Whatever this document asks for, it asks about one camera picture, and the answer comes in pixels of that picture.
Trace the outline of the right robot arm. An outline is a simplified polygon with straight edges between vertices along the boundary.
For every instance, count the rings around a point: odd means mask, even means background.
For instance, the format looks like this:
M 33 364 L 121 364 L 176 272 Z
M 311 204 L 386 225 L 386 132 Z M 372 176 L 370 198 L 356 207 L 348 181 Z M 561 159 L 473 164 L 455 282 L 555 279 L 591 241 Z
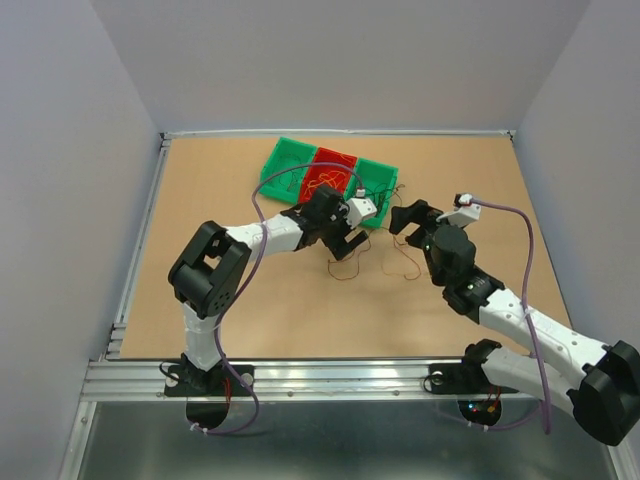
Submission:
M 561 409 L 595 440 L 617 446 L 639 421 L 639 352 L 586 337 L 557 322 L 475 262 L 476 246 L 465 229 L 477 221 L 484 202 L 460 194 L 450 212 L 424 200 L 391 211 L 389 230 L 415 231 L 406 241 L 422 251 L 431 281 L 447 305 L 476 324 L 528 349 L 519 355 L 496 342 L 468 347 L 460 366 L 472 390 L 507 387 L 538 398 L 543 410 Z

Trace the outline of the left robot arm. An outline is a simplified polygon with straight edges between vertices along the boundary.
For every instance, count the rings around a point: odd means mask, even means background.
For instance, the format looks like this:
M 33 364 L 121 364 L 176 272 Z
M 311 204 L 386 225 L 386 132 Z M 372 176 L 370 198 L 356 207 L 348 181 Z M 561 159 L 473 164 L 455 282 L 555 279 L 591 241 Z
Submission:
M 212 394 L 223 385 L 224 370 L 215 340 L 220 317 L 242 292 L 247 267 L 264 257 L 295 252 L 321 241 L 336 260 L 344 259 L 368 239 L 364 231 L 347 236 L 377 215 L 363 189 L 346 200 L 326 185 L 311 199 L 277 215 L 244 226 L 203 223 L 188 242 L 168 275 L 182 306 L 186 347 L 179 367 L 170 377 L 199 394 Z

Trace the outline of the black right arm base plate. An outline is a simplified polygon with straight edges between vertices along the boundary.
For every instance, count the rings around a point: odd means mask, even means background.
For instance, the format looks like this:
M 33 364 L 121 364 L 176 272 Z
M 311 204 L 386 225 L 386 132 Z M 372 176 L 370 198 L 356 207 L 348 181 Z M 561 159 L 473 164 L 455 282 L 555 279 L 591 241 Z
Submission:
M 488 395 L 500 388 L 492 384 L 480 366 L 465 363 L 434 363 L 422 382 L 423 389 L 434 395 Z M 500 388 L 503 393 L 516 393 L 509 387 Z

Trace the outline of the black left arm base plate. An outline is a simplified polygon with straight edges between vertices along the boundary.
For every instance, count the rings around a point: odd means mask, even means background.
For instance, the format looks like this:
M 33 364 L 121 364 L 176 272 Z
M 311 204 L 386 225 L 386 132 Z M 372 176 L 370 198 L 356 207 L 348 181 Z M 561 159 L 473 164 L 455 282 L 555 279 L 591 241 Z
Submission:
M 164 395 L 169 398 L 250 396 L 240 381 L 221 365 L 205 372 L 187 364 L 163 362 L 159 371 L 165 380 Z

